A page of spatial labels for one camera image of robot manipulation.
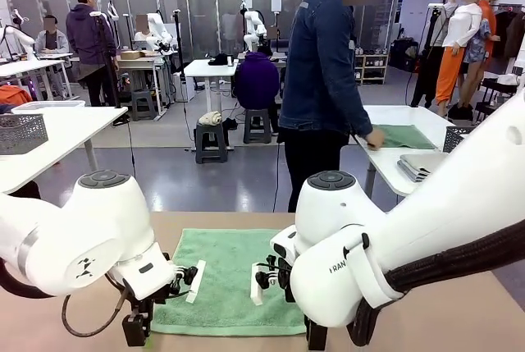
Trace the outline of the clear plastic bin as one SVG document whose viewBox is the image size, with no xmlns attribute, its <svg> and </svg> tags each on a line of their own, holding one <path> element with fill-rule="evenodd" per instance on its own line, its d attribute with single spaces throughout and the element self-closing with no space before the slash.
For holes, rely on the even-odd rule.
<svg viewBox="0 0 525 352">
<path fill-rule="evenodd" d="M 72 109 L 75 107 L 85 107 L 84 100 L 65 100 L 65 101 L 33 101 L 14 107 L 12 114 L 43 114 L 47 110 Z"/>
</svg>

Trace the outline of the seated person in white top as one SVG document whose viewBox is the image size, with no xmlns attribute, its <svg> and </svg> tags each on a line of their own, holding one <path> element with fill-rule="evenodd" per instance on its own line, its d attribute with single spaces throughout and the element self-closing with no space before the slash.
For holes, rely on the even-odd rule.
<svg viewBox="0 0 525 352">
<path fill-rule="evenodd" d="M 135 24 L 137 32 L 135 33 L 135 41 L 144 42 L 147 44 L 148 50 L 157 51 L 162 40 L 161 36 L 150 28 L 148 16 L 136 15 Z"/>
</svg>

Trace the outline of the grey perforated plastic basket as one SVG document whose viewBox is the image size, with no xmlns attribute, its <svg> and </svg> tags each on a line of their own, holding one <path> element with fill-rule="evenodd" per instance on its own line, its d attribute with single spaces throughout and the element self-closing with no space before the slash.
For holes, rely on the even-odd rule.
<svg viewBox="0 0 525 352">
<path fill-rule="evenodd" d="M 442 151 L 451 153 L 475 129 L 475 126 L 447 126 Z"/>
<path fill-rule="evenodd" d="M 48 141 L 42 114 L 0 115 L 0 155 L 22 155 Z"/>
</svg>

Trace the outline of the seated person in grey jacket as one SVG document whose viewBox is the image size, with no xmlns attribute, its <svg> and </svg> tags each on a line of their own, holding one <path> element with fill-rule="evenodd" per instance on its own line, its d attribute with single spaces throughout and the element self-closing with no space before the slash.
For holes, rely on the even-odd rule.
<svg viewBox="0 0 525 352">
<path fill-rule="evenodd" d="M 57 18 L 46 15 L 43 18 L 43 30 L 38 34 L 34 50 L 37 54 L 69 53 L 69 43 L 66 36 L 58 29 Z"/>
</svg>

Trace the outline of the wooden shelf with bottles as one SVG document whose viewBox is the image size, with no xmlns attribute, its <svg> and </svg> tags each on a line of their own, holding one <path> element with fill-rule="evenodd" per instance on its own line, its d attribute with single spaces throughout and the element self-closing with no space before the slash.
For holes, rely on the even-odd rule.
<svg viewBox="0 0 525 352">
<path fill-rule="evenodd" d="M 359 85 L 382 85 L 386 80 L 386 54 L 359 54 L 355 56 L 355 79 Z"/>
</svg>

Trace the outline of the person in black clothes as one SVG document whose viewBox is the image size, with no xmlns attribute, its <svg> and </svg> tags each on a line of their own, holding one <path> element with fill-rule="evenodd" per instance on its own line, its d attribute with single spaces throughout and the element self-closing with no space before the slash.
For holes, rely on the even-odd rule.
<svg viewBox="0 0 525 352">
<path fill-rule="evenodd" d="M 30 181 L 11 193 L 11 196 L 19 198 L 41 199 L 39 186 L 36 182 Z"/>
</svg>

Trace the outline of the white computer case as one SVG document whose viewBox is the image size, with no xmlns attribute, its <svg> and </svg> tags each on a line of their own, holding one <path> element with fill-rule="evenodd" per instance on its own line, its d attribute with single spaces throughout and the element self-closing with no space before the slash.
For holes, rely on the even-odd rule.
<svg viewBox="0 0 525 352">
<path fill-rule="evenodd" d="M 187 103 L 189 101 L 185 79 L 180 78 L 180 73 L 171 75 L 174 86 L 174 96 L 177 103 Z"/>
</svg>

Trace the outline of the white workbench desk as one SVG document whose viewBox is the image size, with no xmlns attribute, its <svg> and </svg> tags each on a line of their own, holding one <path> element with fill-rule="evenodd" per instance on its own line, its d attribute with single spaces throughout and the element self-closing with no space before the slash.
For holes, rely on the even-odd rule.
<svg viewBox="0 0 525 352">
<path fill-rule="evenodd" d="M 23 78 L 28 76 L 30 79 L 35 80 L 34 84 L 34 96 L 39 100 L 43 101 L 42 90 L 39 87 L 38 76 L 41 77 L 44 88 L 48 95 L 48 100 L 53 101 L 53 89 L 46 69 L 49 69 L 50 73 L 53 73 L 53 66 L 58 66 L 59 71 L 62 73 L 63 82 L 66 86 L 67 97 L 64 95 L 64 89 L 59 89 L 58 92 L 61 94 L 63 99 L 74 100 L 76 96 L 73 95 L 71 90 L 71 84 L 66 72 L 65 60 L 71 57 L 72 53 L 62 54 L 42 54 L 34 59 L 8 62 L 0 58 L 0 85 L 6 83 L 17 82 L 21 85 Z"/>
<path fill-rule="evenodd" d="M 167 109 L 174 103 L 174 86 L 171 81 L 170 55 L 146 53 L 146 57 L 134 61 L 122 61 L 117 57 L 120 67 L 119 79 L 120 100 L 131 107 L 132 91 L 149 90 L 153 96 L 157 117 L 160 120 Z"/>
</svg>

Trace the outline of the white standing desk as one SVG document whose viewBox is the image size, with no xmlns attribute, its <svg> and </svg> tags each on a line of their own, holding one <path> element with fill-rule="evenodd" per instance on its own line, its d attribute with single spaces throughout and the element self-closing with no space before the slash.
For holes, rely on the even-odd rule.
<svg viewBox="0 0 525 352">
<path fill-rule="evenodd" d="M 207 112 L 219 111 L 222 114 L 220 79 L 233 77 L 238 62 L 234 60 L 228 66 L 209 66 L 209 60 L 193 60 L 185 67 L 185 78 L 186 82 L 189 82 L 191 78 L 203 79 Z"/>
</svg>

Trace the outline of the person's right hand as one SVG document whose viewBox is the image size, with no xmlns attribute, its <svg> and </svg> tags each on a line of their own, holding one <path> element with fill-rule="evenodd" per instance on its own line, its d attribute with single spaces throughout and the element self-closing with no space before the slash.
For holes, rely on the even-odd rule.
<svg viewBox="0 0 525 352">
<path fill-rule="evenodd" d="M 366 135 L 365 141 L 370 149 L 378 150 L 385 143 L 385 134 L 381 129 L 374 127 L 372 132 Z"/>
</svg>

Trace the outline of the mannequin with beige hat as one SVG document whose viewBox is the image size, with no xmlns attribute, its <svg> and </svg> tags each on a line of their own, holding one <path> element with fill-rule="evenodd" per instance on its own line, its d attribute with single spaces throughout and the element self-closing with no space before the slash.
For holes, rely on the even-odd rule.
<svg viewBox="0 0 525 352">
<path fill-rule="evenodd" d="M 478 6 L 482 9 L 482 23 L 479 31 L 469 41 L 464 58 L 464 62 L 468 64 L 468 70 L 462 87 L 461 106 L 467 108 L 468 111 L 473 94 L 483 79 L 494 45 L 500 41 L 500 36 L 496 34 L 495 13 L 491 6 L 494 1 L 478 0 Z"/>
</svg>

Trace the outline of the black utility cart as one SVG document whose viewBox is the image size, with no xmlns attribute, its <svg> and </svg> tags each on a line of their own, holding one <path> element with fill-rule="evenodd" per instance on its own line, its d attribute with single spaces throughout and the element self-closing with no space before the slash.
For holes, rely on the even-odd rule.
<svg viewBox="0 0 525 352">
<path fill-rule="evenodd" d="M 504 104 L 517 92 L 517 85 L 500 84 L 496 78 L 485 78 L 480 84 L 484 95 L 474 108 L 475 123 L 481 123 L 489 117 L 499 106 Z"/>
</svg>

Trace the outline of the black tripod with white head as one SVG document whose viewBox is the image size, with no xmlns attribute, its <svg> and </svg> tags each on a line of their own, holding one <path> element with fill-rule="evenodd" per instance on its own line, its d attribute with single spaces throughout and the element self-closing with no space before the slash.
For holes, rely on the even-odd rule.
<svg viewBox="0 0 525 352">
<path fill-rule="evenodd" d="M 98 37 L 100 38 L 100 42 L 103 47 L 103 58 L 104 58 L 104 62 L 105 62 L 106 70 L 107 70 L 107 75 L 109 77 L 109 81 L 112 87 L 112 97 L 115 102 L 115 107 L 120 108 L 121 103 L 120 103 L 120 100 L 118 98 L 118 93 L 117 93 L 118 86 L 115 80 L 115 77 L 116 77 L 115 65 L 114 65 L 113 58 L 110 54 L 110 50 L 108 48 L 108 44 L 107 44 L 105 25 L 104 25 L 104 22 L 105 22 L 104 16 L 100 11 L 92 11 L 90 13 L 90 16 L 93 17 L 98 27 Z"/>
</svg>

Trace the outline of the orange cloth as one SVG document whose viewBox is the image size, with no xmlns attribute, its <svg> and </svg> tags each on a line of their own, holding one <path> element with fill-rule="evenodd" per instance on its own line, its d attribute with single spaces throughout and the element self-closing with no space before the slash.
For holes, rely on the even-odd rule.
<svg viewBox="0 0 525 352">
<path fill-rule="evenodd" d="M 0 115 L 8 114 L 15 107 L 32 102 L 31 95 L 16 85 L 0 85 Z"/>
</svg>

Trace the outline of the person in denim jacket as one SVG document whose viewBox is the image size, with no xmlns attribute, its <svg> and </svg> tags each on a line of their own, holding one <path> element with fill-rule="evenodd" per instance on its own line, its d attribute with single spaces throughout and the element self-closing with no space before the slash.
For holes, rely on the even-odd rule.
<svg viewBox="0 0 525 352">
<path fill-rule="evenodd" d="M 330 92 L 358 91 L 354 54 L 352 6 L 345 0 L 303 0 L 290 31 L 278 121 L 292 186 L 291 213 L 303 183 L 321 171 L 339 170 L 342 148 L 357 135 L 338 130 L 328 114 Z"/>
</svg>

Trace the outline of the person's right forearm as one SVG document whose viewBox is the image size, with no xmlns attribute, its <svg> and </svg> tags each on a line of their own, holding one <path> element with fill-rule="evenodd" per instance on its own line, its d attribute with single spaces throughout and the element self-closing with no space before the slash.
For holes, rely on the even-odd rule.
<svg viewBox="0 0 525 352">
<path fill-rule="evenodd" d="M 358 91 L 329 93 L 328 114 L 338 130 L 365 138 L 372 133 L 372 123 Z"/>
</svg>

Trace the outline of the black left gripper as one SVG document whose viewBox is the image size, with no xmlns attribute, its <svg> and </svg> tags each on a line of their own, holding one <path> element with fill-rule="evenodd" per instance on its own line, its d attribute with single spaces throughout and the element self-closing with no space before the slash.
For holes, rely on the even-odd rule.
<svg viewBox="0 0 525 352">
<path fill-rule="evenodd" d="M 153 299 L 128 298 L 131 313 L 122 319 L 122 329 L 129 347 L 144 347 L 151 332 Z"/>
</svg>

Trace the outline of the green towel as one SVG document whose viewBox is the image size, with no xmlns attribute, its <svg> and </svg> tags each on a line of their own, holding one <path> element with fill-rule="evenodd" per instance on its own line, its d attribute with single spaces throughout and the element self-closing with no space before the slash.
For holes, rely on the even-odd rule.
<svg viewBox="0 0 525 352">
<path fill-rule="evenodd" d="M 383 148 L 430 149 L 436 146 L 414 125 L 375 125 L 384 135 Z"/>
<path fill-rule="evenodd" d="M 272 253 L 273 229 L 184 229 L 173 254 L 176 265 L 206 265 L 195 301 L 157 304 L 151 329 L 189 336 L 294 336 L 305 332 L 304 316 L 273 286 L 263 304 L 250 299 L 252 265 Z"/>
</svg>

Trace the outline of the black bags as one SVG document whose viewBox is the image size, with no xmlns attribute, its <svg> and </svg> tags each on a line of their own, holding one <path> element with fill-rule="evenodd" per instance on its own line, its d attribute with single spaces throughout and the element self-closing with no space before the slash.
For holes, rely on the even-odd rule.
<svg viewBox="0 0 525 352">
<path fill-rule="evenodd" d="M 390 45 L 389 65 L 402 71 L 413 72 L 418 59 L 418 45 L 413 38 L 394 40 Z"/>
</svg>

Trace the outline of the person with cap, purple hoodie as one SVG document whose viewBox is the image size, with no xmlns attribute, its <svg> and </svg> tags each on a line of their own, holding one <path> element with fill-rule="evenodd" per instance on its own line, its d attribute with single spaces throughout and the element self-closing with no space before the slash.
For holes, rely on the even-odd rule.
<svg viewBox="0 0 525 352">
<path fill-rule="evenodd" d="M 66 37 L 78 55 L 78 79 L 87 86 L 91 105 L 114 107 L 112 80 L 118 70 L 116 45 L 104 16 L 91 15 L 95 7 L 96 0 L 77 0 L 66 16 Z"/>
</svg>

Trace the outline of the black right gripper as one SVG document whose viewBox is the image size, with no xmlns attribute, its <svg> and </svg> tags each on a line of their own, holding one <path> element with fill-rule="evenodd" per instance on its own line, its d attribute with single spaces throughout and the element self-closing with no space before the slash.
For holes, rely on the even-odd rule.
<svg viewBox="0 0 525 352">
<path fill-rule="evenodd" d="M 324 351 L 326 349 L 327 328 L 305 317 L 306 341 L 308 351 Z"/>
</svg>

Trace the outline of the folded grey towel stack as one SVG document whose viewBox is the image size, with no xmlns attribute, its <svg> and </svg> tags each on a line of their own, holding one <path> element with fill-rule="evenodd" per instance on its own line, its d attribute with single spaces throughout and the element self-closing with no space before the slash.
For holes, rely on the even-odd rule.
<svg viewBox="0 0 525 352">
<path fill-rule="evenodd" d="M 426 180 L 447 156 L 441 152 L 404 154 L 399 157 L 397 166 L 412 182 L 419 183 Z"/>
</svg>

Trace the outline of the mannequin in white sweater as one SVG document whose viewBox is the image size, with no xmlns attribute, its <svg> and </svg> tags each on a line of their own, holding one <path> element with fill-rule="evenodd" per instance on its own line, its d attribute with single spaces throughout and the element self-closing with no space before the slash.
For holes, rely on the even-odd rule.
<svg viewBox="0 0 525 352">
<path fill-rule="evenodd" d="M 468 41 L 478 32 L 482 22 L 482 9 L 477 0 L 461 0 L 449 19 L 448 31 L 443 41 L 443 56 L 436 83 L 438 115 L 444 117 L 451 100 L 457 76 L 463 63 Z"/>
</svg>

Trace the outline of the bareheaded person in purple hoodie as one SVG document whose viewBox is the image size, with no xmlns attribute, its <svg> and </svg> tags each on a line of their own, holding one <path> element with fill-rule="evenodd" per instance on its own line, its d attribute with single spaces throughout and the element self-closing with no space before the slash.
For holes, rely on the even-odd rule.
<svg viewBox="0 0 525 352">
<path fill-rule="evenodd" d="M 267 110 L 276 135 L 279 126 L 275 98 L 280 90 L 280 76 L 271 56 L 271 49 L 264 46 L 246 53 L 235 73 L 234 94 L 246 110 Z"/>
</svg>

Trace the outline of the grey plastic step stool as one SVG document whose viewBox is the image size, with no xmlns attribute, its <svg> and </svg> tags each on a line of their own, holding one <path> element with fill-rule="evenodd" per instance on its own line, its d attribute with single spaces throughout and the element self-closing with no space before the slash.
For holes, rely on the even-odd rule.
<svg viewBox="0 0 525 352">
<path fill-rule="evenodd" d="M 228 150 L 222 123 L 203 125 L 197 123 L 194 130 L 195 161 L 197 164 L 206 162 L 227 162 Z"/>
<path fill-rule="evenodd" d="M 149 90 L 132 91 L 130 97 L 133 121 L 154 120 L 158 116 L 153 96 Z"/>
<path fill-rule="evenodd" d="M 270 144 L 272 141 L 272 128 L 268 111 L 266 109 L 246 109 L 244 115 L 243 142 L 245 144 Z"/>
</svg>

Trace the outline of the clothes rack with dark clothes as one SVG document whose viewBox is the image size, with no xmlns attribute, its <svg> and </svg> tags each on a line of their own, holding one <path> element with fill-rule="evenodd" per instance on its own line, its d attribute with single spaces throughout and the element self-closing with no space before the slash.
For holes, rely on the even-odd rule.
<svg viewBox="0 0 525 352">
<path fill-rule="evenodd" d="M 518 4 L 499 4 L 494 6 L 496 34 L 492 57 L 510 59 L 518 56 L 525 35 L 525 6 Z"/>
</svg>

